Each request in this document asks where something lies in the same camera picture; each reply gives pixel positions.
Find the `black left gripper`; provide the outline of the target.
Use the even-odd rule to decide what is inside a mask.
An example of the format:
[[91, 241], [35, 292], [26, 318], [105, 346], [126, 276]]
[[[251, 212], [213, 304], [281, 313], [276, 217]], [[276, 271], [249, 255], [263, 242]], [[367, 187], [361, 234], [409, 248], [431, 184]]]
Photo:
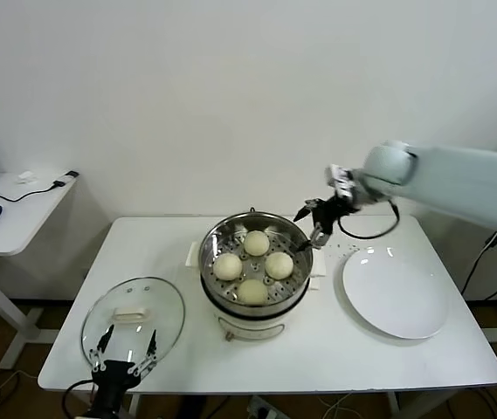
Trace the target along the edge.
[[113, 331], [114, 324], [100, 336], [96, 347], [89, 350], [92, 380], [97, 386], [91, 411], [119, 411], [127, 391], [137, 387], [141, 382], [140, 377], [146, 377], [157, 364], [156, 330], [151, 335], [144, 358], [138, 363], [105, 361], [104, 354]]

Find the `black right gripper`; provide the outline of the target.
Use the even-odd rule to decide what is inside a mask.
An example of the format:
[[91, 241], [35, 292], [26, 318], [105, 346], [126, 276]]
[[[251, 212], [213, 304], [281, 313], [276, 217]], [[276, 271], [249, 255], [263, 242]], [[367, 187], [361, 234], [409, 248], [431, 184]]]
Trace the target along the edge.
[[332, 196], [324, 201], [313, 198], [305, 201], [303, 207], [296, 213], [294, 221], [300, 221], [313, 213], [314, 228], [309, 239], [301, 244], [296, 252], [307, 249], [320, 250], [333, 234], [334, 225], [344, 216], [357, 212], [357, 207], [345, 198]]

